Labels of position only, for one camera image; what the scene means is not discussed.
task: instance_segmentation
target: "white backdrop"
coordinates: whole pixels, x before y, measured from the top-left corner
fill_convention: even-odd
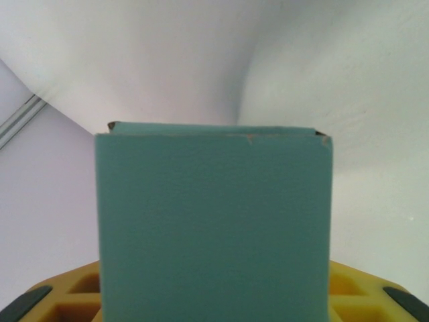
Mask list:
[[[332,258],[426,302],[428,39],[421,0],[7,0],[0,11],[0,58],[92,133],[239,117],[332,135]]]

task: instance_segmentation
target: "teal box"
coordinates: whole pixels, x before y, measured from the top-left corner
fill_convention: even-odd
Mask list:
[[[104,322],[328,321],[329,137],[110,128],[96,138]]]

